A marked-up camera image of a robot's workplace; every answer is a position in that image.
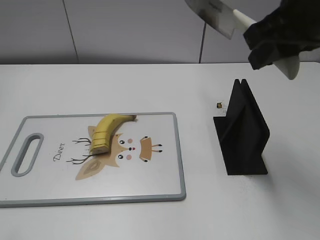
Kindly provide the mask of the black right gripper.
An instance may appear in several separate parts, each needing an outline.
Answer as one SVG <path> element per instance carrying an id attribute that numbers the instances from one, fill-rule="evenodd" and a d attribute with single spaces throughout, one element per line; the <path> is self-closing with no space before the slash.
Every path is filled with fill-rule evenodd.
<path id="1" fill-rule="evenodd" d="M 278 8 L 243 34 L 253 70 L 320 47 L 320 2 L 282 0 Z"/>

